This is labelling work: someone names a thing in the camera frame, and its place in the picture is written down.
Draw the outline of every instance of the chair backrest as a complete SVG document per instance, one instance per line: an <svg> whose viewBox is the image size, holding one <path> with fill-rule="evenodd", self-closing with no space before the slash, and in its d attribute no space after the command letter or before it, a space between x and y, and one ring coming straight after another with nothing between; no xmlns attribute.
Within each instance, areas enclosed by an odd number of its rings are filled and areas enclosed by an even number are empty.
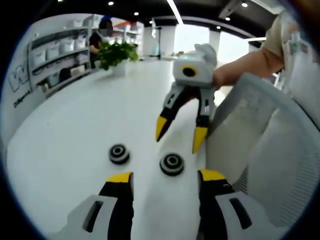
<svg viewBox="0 0 320 240"><path fill-rule="evenodd" d="M229 140L236 141L221 143L220 129L231 124L237 129L228 132ZM253 137L243 139L244 131ZM234 190L260 203L273 225L291 227L320 179L320 132L299 105L269 82L245 73L217 108L209 134L208 168L231 178ZM213 153L216 144L226 144L233 155L220 158Z"/></svg>

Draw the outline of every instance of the storage bin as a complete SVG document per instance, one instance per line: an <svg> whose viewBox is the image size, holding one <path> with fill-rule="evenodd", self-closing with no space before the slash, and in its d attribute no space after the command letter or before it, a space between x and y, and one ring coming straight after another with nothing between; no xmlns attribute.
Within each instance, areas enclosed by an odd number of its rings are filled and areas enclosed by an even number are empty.
<svg viewBox="0 0 320 240"><path fill-rule="evenodd" d="M59 52L59 44L53 44L51 46L49 46L46 49L46 58L47 59L54 59L57 58L59 56L60 52Z"/></svg>
<svg viewBox="0 0 320 240"><path fill-rule="evenodd" d="M80 66L78 66L77 68L78 68L78 70L79 70L79 73L81 73L81 74L84 73L85 70L86 70L85 65L80 65Z"/></svg>
<svg viewBox="0 0 320 240"><path fill-rule="evenodd" d="M47 78L47 80L48 80L48 83L49 83L50 88L54 87L54 86L57 85L57 84L59 83L59 81L60 81L60 80L59 80L59 73L56 72L56 73L54 73L54 74L52 74L52 75L49 75L48 78Z"/></svg>
<svg viewBox="0 0 320 240"><path fill-rule="evenodd" d="M60 44L61 53L69 53L75 50L75 41L73 39L65 39Z"/></svg>
<svg viewBox="0 0 320 240"><path fill-rule="evenodd" d="M71 72L71 76L72 77L77 76L77 75L80 74L80 71L79 71L78 67L71 68L70 72Z"/></svg>
<svg viewBox="0 0 320 240"><path fill-rule="evenodd" d="M75 49L84 49L86 48L86 38L79 37L75 40Z"/></svg>
<svg viewBox="0 0 320 240"><path fill-rule="evenodd" d="M81 28L83 26L83 22L83 20L75 19L70 21L67 26L69 28Z"/></svg>
<svg viewBox="0 0 320 240"><path fill-rule="evenodd" d="M46 50L38 50L33 53L33 65L38 66L46 61Z"/></svg>

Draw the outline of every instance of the green plant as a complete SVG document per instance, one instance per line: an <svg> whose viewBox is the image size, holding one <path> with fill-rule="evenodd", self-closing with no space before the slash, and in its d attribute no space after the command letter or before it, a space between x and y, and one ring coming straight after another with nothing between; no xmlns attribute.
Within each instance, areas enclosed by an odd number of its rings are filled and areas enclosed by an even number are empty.
<svg viewBox="0 0 320 240"><path fill-rule="evenodd" d="M134 44L127 42L109 44L104 42L97 55L97 60L100 60L100 68L108 70L110 66L115 67L123 60L137 61L138 54Z"/></svg>

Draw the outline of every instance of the black ring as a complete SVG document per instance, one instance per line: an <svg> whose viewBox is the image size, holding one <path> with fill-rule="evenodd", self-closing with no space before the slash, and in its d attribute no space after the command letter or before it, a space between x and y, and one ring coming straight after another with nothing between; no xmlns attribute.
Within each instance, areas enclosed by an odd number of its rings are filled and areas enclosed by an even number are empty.
<svg viewBox="0 0 320 240"><path fill-rule="evenodd" d="M130 153L125 145L116 144L109 150L109 159L117 165L125 164L130 159Z"/></svg>
<svg viewBox="0 0 320 240"><path fill-rule="evenodd" d="M176 153L169 153L160 160L160 168L162 172L168 176L177 176L184 170L184 160Z"/></svg>

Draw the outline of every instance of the white pot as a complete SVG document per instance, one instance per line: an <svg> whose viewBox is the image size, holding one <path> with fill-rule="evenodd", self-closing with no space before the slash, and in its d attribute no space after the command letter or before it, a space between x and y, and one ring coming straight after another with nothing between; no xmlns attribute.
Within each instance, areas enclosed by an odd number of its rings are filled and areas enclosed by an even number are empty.
<svg viewBox="0 0 320 240"><path fill-rule="evenodd" d="M112 72L114 76L124 77L127 72L127 62L128 60L123 60L117 66L112 67Z"/></svg>

